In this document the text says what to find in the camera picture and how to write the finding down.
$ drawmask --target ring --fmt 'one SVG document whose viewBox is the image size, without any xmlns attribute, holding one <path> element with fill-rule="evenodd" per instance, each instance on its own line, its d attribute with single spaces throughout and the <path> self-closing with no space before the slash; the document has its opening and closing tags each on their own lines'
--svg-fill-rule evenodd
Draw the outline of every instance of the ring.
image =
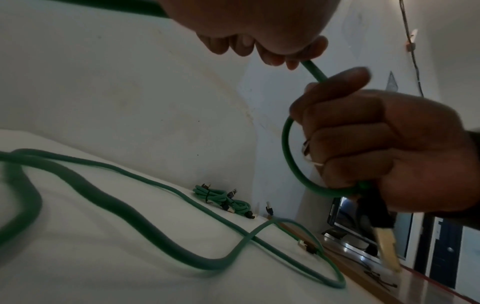
<svg viewBox="0 0 480 304">
<path fill-rule="evenodd" d="M 303 143 L 301 147 L 301 153 L 303 154 L 303 159 L 309 162 L 310 164 L 313 164 L 314 166 L 320 167 L 320 168 L 324 166 L 324 164 L 315 163 L 314 161 L 312 161 L 312 158 L 310 157 L 310 139 L 307 139 Z"/>
</svg>

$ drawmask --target wire on wall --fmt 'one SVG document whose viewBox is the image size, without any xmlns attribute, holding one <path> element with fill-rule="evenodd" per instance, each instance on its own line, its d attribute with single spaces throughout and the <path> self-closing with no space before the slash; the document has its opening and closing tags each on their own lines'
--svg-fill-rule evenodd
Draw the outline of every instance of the wire on wall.
<svg viewBox="0 0 480 304">
<path fill-rule="evenodd" d="M 405 25 L 406 37 L 408 39 L 408 43 L 410 45 L 412 45 L 412 40 L 411 40 L 411 37 L 410 37 L 410 30 L 409 30 L 409 23 L 407 21 L 407 14 L 405 12 L 404 0 L 399 0 L 399 1 L 400 1 L 401 16 L 403 18 L 403 25 Z M 411 53 L 411 60 L 413 61 L 413 66 L 415 67 L 418 90 L 420 91 L 420 95 L 422 97 L 424 97 L 424 91 L 422 90 L 422 84 L 420 82 L 420 70 L 419 70 L 419 66 L 417 65 L 417 60 L 415 59 L 415 52 L 414 52 L 413 48 L 412 48 L 410 53 Z"/>
</svg>

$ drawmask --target hand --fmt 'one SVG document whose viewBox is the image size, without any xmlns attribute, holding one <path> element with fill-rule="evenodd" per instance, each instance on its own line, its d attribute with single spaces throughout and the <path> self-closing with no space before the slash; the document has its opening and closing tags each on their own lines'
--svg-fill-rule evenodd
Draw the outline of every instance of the hand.
<svg viewBox="0 0 480 304">
<path fill-rule="evenodd" d="M 327 49 L 329 44 L 325 37 L 319 36 L 306 48 L 295 54 L 278 55 L 265 49 L 250 35 L 233 35 L 227 38 L 210 38 L 199 34 L 197 34 L 197 36 L 212 53 L 218 55 L 222 55 L 226 53 L 229 48 L 232 48 L 237 55 L 244 57 L 250 55 L 256 46 L 260 58 L 267 65 L 278 67 L 286 63 L 289 70 L 295 70 L 301 61 L 319 57 Z"/>
<path fill-rule="evenodd" d="M 326 185 L 376 183 L 399 212 L 465 210 L 480 201 L 480 161 L 456 112 L 434 101 L 377 90 L 356 68 L 309 85 L 290 115 L 310 139 Z"/>
</svg>

